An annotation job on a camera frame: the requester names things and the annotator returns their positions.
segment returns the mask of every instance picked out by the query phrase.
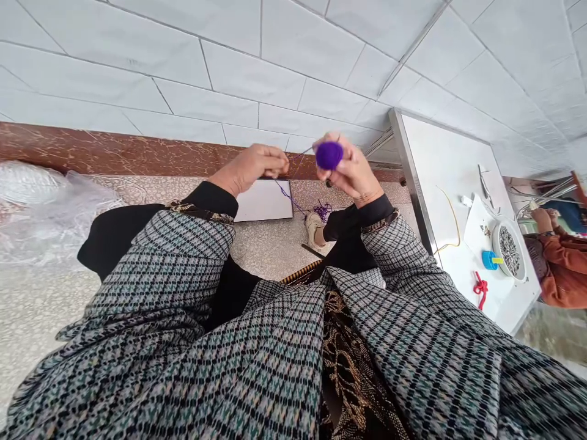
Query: black sleeve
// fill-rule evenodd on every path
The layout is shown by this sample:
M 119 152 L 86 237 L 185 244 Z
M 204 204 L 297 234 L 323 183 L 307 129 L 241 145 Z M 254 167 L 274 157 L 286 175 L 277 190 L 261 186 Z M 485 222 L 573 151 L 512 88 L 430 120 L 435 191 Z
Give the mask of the black sleeve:
M 363 206 L 358 210 L 359 223 L 361 227 L 371 226 L 379 220 L 393 214 L 393 206 L 387 196 L 384 194 L 377 200 Z
M 209 181 L 200 183 L 183 201 L 216 214 L 228 214 L 233 218 L 238 211 L 238 202 L 234 196 Z

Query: plastic bag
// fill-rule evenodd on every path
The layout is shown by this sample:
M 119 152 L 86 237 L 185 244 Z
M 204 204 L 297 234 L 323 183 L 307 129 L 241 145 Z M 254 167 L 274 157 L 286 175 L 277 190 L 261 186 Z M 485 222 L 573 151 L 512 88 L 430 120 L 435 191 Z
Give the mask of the plastic bag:
M 13 213 L 0 224 L 0 266 L 67 265 L 78 267 L 77 253 L 92 221 L 101 212 L 124 206 L 114 190 L 75 171 L 52 202 Z
M 52 202 L 68 185 L 66 177 L 53 169 L 21 161 L 0 162 L 0 199 L 15 205 Z

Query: white board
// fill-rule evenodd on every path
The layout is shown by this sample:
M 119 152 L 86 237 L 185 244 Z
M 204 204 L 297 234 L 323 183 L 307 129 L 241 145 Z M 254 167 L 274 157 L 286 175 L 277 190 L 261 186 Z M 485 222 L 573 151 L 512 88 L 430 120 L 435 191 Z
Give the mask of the white board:
M 288 196 L 292 195 L 288 180 L 255 181 L 248 191 L 238 195 L 238 213 L 234 221 L 293 218 L 292 201 L 283 195 L 281 188 Z

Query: black pants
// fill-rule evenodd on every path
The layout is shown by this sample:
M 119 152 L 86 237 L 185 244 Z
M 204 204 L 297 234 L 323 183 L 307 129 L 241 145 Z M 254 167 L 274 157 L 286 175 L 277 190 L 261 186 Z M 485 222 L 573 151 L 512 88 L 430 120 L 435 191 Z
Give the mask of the black pants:
M 128 252 L 133 238 L 147 225 L 163 205 L 134 205 L 107 211 L 94 220 L 86 242 L 81 246 L 78 260 L 96 272 L 101 281 L 110 274 Z M 377 267 L 361 240 L 358 215 L 354 205 L 344 211 L 330 214 L 324 228 L 324 238 L 336 244 L 314 270 L 310 281 L 317 280 L 327 266 L 338 267 L 350 273 L 359 273 Z M 206 331 L 242 314 L 253 289 L 261 280 L 242 269 L 229 255 L 216 294 L 212 299 L 212 313 L 204 323 Z

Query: white shoe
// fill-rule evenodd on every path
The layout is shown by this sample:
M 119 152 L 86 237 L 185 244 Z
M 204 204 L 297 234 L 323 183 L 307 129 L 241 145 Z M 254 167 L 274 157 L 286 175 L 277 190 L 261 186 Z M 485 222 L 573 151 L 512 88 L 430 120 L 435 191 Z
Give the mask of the white shoe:
M 308 217 L 306 217 L 306 231 L 308 231 L 308 246 L 316 252 L 323 251 L 326 247 L 326 244 L 324 246 L 318 246 L 314 239 L 316 235 L 316 229 L 324 226 L 325 225 L 324 223 L 322 223 L 322 219 L 320 219 L 320 216 L 318 214 L 311 213 L 310 215 L 308 215 Z

